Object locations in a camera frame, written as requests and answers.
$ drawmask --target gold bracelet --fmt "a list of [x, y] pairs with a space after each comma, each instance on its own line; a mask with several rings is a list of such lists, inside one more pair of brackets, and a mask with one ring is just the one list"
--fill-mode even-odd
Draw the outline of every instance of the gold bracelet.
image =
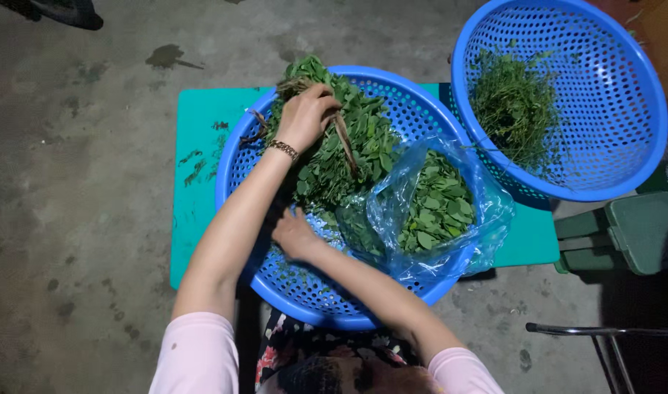
[[294, 150], [293, 147], [286, 144], [285, 142], [280, 142], [277, 139], [271, 139], [271, 142], [269, 142], [268, 145], [266, 145], [266, 147], [282, 150], [288, 156], [290, 156], [293, 159], [293, 161], [296, 161], [297, 158], [300, 156], [300, 154], [296, 150]]

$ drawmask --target metal rod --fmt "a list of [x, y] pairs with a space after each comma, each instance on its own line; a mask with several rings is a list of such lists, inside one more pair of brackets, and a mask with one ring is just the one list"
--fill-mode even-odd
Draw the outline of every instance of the metal rod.
[[617, 357], [617, 362], [619, 363], [619, 370], [621, 370], [621, 376], [623, 381], [626, 383], [626, 389], [628, 394], [636, 394], [636, 390], [633, 388], [633, 383], [631, 383], [631, 378], [628, 376], [628, 371], [626, 370], [626, 363], [623, 361], [623, 356], [621, 355], [621, 349], [619, 348], [619, 343], [617, 338], [614, 335], [609, 337], [611, 340], [611, 346], [614, 347], [614, 355]]
[[650, 336], [668, 336], [668, 328], [609, 328], [609, 327], [562, 327], [557, 325], [541, 325], [536, 323], [526, 323], [528, 332], [540, 332], [549, 335], [650, 335]]

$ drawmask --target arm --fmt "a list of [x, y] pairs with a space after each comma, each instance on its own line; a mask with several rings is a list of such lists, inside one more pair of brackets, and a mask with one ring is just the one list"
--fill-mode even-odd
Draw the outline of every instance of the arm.
[[424, 301], [382, 272], [352, 259], [317, 237], [301, 209], [286, 210], [273, 239], [293, 259], [321, 269], [363, 302], [385, 325], [404, 336], [428, 366], [447, 348], [465, 348]]
[[[329, 123], [329, 111], [340, 107], [325, 85], [313, 85], [286, 103], [276, 139], [303, 153]], [[239, 274], [291, 164], [285, 152], [266, 149], [217, 212], [190, 257], [172, 319], [191, 312], [212, 312], [233, 320]]]

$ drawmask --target floral pants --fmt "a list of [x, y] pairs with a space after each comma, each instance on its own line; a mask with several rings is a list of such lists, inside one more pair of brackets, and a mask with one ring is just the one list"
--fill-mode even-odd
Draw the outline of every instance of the floral pants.
[[[307, 385], [303, 383], [305, 375], [322, 380], [327, 371], [325, 364], [341, 358], [362, 358], [367, 362], [377, 359], [392, 368], [419, 365], [410, 345], [394, 337], [390, 329], [347, 332], [313, 327], [273, 309], [261, 341], [256, 389], [276, 372], [282, 371], [278, 376], [280, 389], [286, 393], [306, 392]], [[295, 370], [293, 366], [296, 364], [300, 370]], [[293, 384], [288, 385], [288, 381], [293, 381]], [[297, 387], [297, 390], [287, 390], [285, 386]]]

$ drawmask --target dark object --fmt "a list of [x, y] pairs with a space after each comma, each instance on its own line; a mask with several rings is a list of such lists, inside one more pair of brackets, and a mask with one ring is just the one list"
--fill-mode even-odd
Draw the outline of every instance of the dark object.
[[668, 269], [668, 192], [639, 194], [556, 221], [556, 270], [630, 269], [652, 275]]
[[44, 15], [57, 22], [85, 30], [103, 27], [92, 0], [0, 0], [0, 4], [35, 22]]
[[656, 328], [656, 329], [645, 329], [645, 328], [609, 328], [609, 327], [561, 327], [557, 325], [541, 325], [537, 323], [528, 322], [526, 323], [526, 330], [528, 332], [539, 332], [541, 334], [548, 335], [579, 335], [579, 336], [590, 336], [592, 341], [597, 348], [599, 353], [600, 360], [602, 361], [602, 366], [604, 371], [607, 373], [607, 378], [609, 379], [609, 384], [611, 391], [615, 392], [614, 384], [617, 382], [617, 376], [614, 371], [609, 368], [604, 361], [603, 352], [600, 347], [599, 342], [597, 341], [597, 336], [606, 336], [609, 338], [611, 349], [614, 354], [614, 358], [617, 360], [619, 365], [619, 372], [621, 373], [621, 379], [623, 384], [626, 386], [629, 394], [635, 394], [636, 390], [631, 383], [631, 379], [628, 376], [628, 370], [626, 369], [626, 362], [623, 359], [621, 354], [621, 348], [619, 347], [619, 342], [617, 341], [618, 335], [646, 335], [646, 336], [668, 336], [668, 328]]

